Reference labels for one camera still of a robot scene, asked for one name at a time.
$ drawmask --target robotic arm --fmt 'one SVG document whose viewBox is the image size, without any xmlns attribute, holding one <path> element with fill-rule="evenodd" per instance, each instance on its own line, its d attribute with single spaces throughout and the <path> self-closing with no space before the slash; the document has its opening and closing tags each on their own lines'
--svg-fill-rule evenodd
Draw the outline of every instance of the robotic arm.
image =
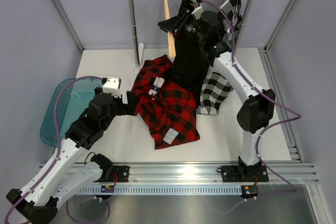
<svg viewBox="0 0 336 224">
<path fill-rule="evenodd" d="M 182 0 L 179 14 L 159 22 L 158 26 L 164 31 L 171 31 L 176 39 L 186 36 L 196 41 L 202 58 L 215 67 L 236 90 L 243 104 L 237 114 L 237 121 L 244 130 L 243 149 L 238 158 L 238 166 L 233 168 L 230 173 L 240 174 L 243 181 L 254 181 L 255 176 L 258 176 L 261 182 L 268 181 L 267 171 L 257 157 L 255 146 L 260 132 L 268 126 L 269 120 L 273 117 L 274 104 L 251 88 L 234 68 L 230 53 L 231 48 L 222 40 L 223 27 L 219 17 L 220 14 L 215 12 L 203 11 L 201 0 L 194 2 Z M 275 99 L 275 93 L 272 89 L 264 90 L 237 61 L 234 64 L 256 88 L 262 90 L 272 100 Z M 226 181 L 238 181 L 237 176 L 235 177 L 232 181 Z"/>
<path fill-rule="evenodd" d="M 95 89 L 95 96 L 78 120 L 74 121 L 61 141 L 60 155 L 54 155 L 27 185 L 21 189 L 12 189 L 6 198 L 15 204 L 22 200 L 16 209 L 32 224 L 48 224 L 56 216 L 58 209 L 80 189 L 95 181 L 114 181 L 113 162 L 102 154 L 91 158 L 81 170 L 64 179 L 66 172 L 83 155 L 89 153 L 92 145 L 98 141 L 117 115 L 133 114 L 132 106 L 122 103 L 119 92 L 121 80 L 109 76 L 103 79 L 103 88 Z M 31 191 L 31 187 L 49 171 L 40 184 Z"/>
</svg>

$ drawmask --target wooden hanger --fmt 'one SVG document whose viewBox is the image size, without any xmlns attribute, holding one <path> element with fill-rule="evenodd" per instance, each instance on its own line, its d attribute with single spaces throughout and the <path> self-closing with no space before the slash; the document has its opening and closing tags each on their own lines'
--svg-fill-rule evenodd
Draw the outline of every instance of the wooden hanger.
<svg viewBox="0 0 336 224">
<path fill-rule="evenodd" d="M 170 19 L 168 0 L 163 0 L 163 1 L 164 1 L 165 19 Z M 167 36 L 168 36 L 169 57 L 175 58 L 176 51 L 175 51 L 174 36 L 173 36 L 173 34 L 170 31 L 167 32 Z"/>
</svg>

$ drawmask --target black cable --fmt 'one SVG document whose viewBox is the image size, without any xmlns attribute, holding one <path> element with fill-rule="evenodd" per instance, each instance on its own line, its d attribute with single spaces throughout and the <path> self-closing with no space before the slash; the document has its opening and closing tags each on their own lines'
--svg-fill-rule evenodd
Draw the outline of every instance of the black cable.
<svg viewBox="0 0 336 224">
<path fill-rule="evenodd" d="M 84 165 L 86 165 L 86 160 L 88 159 L 88 157 L 90 156 L 90 154 L 95 154 L 94 152 L 90 152 L 87 156 L 86 156 L 86 158 L 85 158 L 85 161 L 84 161 Z"/>
</svg>

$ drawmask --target metal rod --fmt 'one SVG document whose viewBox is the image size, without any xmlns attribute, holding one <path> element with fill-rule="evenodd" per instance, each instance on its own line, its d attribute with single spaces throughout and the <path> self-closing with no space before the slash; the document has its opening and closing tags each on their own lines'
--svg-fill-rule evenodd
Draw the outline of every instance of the metal rod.
<svg viewBox="0 0 336 224">
<path fill-rule="evenodd" d="M 242 38 L 242 34 L 243 34 L 244 27 L 245 27 L 245 24 L 246 24 L 247 16 L 248 16 L 248 14 L 250 12 L 250 9 L 251 9 L 251 6 L 252 6 L 252 1 L 253 0 L 247 0 L 247 3 L 246 3 L 243 18 L 242 18 L 242 21 L 240 23 L 240 28 L 239 28 L 239 31 L 238 31 L 238 34 L 237 34 L 237 41 L 236 41 L 236 45 L 235 45 L 236 46 L 235 47 L 235 53 L 237 52 L 237 49 L 238 49 L 238 46 L 239 46 L 239 43 L 240 43 L 240 39 Z"/>
<path fill-rule="evenodd" d="M 134 57 L 135 57 L 135 65 L 140 65 L 139 60 L 139 49 L 138 49 L 138 37 L 137 37 L 137 27 L 135 25 L 135 12 L 134 12 L 134 1 L 128 0 L 130 15 L 131 15 L 131 28 L 132 28 L 132 37 L 133 37 L 133 48 L 134 48 Z"/>
<path fill-rule="evenodd" d="M 287 19 L 289 13 L 291 12 L 291 10 L 293 9 L 295 3 L 296 3 L 297 0 L 290 0 L 284 13 L 282 14 L 276 28 L 274 29 L 271 37 L 269 38 L 268 42 L 267 42 L 267 45 L 266 45 L 266 52 L 269 51 L 269 49 L 271 48 L 275 38 L 277 37 L 279 31 L 280 31 L 280 28 L 282 27 L 282 25 L 284 24 L 285 20 Z"/>
<path fill-rule="evenodd" d="M 70 36 L 72 37 L 73 41 L 76 43 L 79 51 L 83 52 L 84 46 L 83 46 L 82 42 L 80 41 L 78 35 L 76 34 L 76 31 L 75 31 L 74 27 L 72 26 L 72 24 L 70 22 L 70 19 L 68 18 L 68 15 L 64 11 L 60 1 L 59 0 L 51 0 L 51 1 L 54 4 L 54 6 L 56 8 L 56 11 L 58 12 L 61 20 L 65 24 L 68 32 L 70 33 Z"/>
</svg>

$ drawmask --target white table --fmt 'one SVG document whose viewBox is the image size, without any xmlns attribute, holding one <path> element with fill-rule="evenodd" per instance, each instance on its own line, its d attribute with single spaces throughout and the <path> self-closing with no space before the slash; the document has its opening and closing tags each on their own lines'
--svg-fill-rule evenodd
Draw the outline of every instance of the white table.
<svg viewBox="0 0 336 224">
<path fill-rule="evenodd" d="M 167 49 L 145 49 L 143 60 L 155 59 L 165 53 Z M 265 89 L 269 88 L 257 48 L 239 48 L 236 58 L 255 81 Z M 133 64 L 133 49 L 85 50 L 77 77 L 119 76 L 126 103 L 126 91 L 131 90 L 138 73 L 133 70 Z M 236 120 L 241 105 L 237 93 L 232 92 L 221 105 L 219 115 L 197 115 L 199 141 L 163 150 L 154 149 L 154 139 L 139 114 L 117 116 L 103 138 L 90 150 L 105 155 L 113 162 L 237 161 L 243 143 L 243 131 Z M 275 111 L 271 122 L 277 121 L 279 118 Z M 291 160 L 280 126 L 273 127 L 263 137 L 261 155 L 266 161 Z"/>
</svg>

